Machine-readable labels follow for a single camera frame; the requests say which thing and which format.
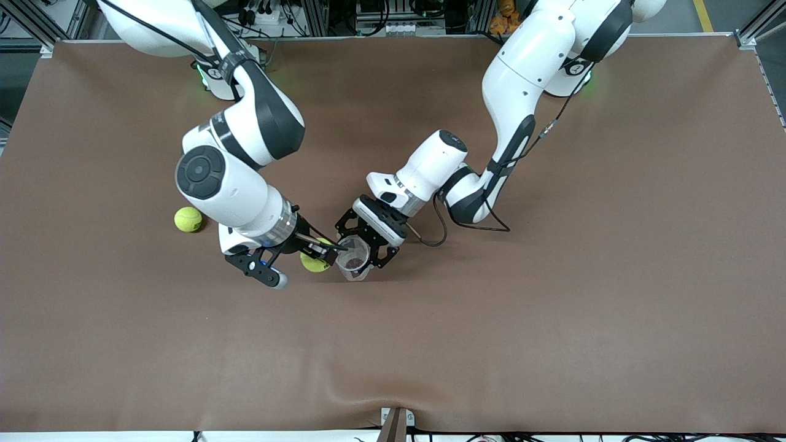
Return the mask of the yellow-green tennis ball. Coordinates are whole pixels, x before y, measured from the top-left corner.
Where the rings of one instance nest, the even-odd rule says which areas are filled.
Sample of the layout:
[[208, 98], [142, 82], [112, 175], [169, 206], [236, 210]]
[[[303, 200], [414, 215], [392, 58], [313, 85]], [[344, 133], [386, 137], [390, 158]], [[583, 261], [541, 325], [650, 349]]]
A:
[[193, 233], [199, 230], [203, 224], [202, 213], [194, 207], [182, 207], [174, 214], [174, 226], [184, 233]]
[[328, 271], [332, 266], [332, 264], [326, 260], [326, 253], [329, 251], [329, 248], [323, 248], [322, 246], [317, 246], [315, 243], [309, 243], [306, 249], [300, 252], [300, 260], [303, 267], [311, 273]]

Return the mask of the clear tennis ball can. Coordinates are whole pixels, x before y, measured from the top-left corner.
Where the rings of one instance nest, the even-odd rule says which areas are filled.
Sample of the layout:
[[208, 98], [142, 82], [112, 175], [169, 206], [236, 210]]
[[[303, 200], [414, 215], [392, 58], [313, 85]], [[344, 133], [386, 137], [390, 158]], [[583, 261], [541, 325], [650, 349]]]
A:
[[362, 281], [370, 272], [370, 246], [359, 236], [352, 235], [338, 242], [343, 250], [338, 252], [336, 265], [348, 281]]

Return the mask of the brown table mat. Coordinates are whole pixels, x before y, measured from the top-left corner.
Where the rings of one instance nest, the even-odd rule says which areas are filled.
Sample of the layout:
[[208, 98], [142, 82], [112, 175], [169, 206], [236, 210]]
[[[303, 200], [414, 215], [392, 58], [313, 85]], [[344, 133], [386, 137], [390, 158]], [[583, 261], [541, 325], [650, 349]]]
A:
[[630, 37], [451, 227], [270, 289], [176, 229], [185, 58], [61, 43], [0, 159], [0, 432], [786, 433], [786, 132], [732, 37]]

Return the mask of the white terminal block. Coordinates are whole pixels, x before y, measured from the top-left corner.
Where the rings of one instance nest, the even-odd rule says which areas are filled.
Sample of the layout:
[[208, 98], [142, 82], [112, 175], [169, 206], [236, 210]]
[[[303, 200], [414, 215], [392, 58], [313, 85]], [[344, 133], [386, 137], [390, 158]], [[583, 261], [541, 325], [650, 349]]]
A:
[[421, 36], [425, 30], [420, 23], [414, 21], [393, 21], [389, 22], [384, 27], [384, 35], [386, 37], [410, 37]]

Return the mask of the black electronics box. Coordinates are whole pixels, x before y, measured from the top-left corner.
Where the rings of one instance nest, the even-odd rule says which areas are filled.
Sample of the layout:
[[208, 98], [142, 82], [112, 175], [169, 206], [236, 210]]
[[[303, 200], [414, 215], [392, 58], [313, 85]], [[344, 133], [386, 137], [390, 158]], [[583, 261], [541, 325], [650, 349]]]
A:
[[442, 17], [445, 0], [350, 0], [357, 21]]

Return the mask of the white power strip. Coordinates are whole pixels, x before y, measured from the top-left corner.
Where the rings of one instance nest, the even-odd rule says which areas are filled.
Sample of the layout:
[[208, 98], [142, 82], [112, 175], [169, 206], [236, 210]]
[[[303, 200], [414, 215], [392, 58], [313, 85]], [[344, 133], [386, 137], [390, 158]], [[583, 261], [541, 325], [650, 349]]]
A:
[[286, 22], [280, 2], [249, 0], [238, 9], [238, 21], [245, 26], [278, 26]]

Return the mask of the pile of orange objects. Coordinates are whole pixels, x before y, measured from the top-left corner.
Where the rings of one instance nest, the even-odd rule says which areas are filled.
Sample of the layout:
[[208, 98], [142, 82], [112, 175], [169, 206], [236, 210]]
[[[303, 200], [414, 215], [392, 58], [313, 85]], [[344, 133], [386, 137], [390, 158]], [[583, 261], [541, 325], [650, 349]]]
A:
[[489, 22], [488, 33], [494, 36], [513, 34], [521, 23], [516, 0], [497, 0], [497, 10]]

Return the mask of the metal table clamp bracket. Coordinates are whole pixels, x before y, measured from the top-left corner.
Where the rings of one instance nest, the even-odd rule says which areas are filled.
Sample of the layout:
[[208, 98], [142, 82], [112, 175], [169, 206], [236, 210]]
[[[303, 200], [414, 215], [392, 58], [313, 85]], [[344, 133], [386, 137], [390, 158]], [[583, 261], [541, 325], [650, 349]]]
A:
[[382, 408], [381, 431], [376, 442], [407, 442], [408, 428], [415, 428], [414, 413], [406, 408]]

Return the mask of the aluminium frame post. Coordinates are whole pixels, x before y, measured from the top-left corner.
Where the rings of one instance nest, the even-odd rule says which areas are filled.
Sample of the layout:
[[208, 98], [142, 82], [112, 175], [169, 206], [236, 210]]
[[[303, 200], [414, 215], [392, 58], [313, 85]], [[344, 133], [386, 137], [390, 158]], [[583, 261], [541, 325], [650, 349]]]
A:
[[468, 0], [466, 33], [487, 33], [497, 13], [497, 0]]
[[307, 33], [311, 37], [327, 37], [330, 0], [300, 0]]

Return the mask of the aluminium frame rail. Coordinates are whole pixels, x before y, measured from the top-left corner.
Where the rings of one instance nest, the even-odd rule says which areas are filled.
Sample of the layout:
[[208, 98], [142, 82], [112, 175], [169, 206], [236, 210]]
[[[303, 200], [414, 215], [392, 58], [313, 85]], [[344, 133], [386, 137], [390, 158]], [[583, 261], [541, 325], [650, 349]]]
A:
[[735, 30], [736, 43], [748, 50], [781, 31], [786, 31], [786, 0], [768, 0], [743, 28]]
[[86, 34], [95, 10], [93, 0], [0, 0], [0, 53], [48, 58], [57, 42]]

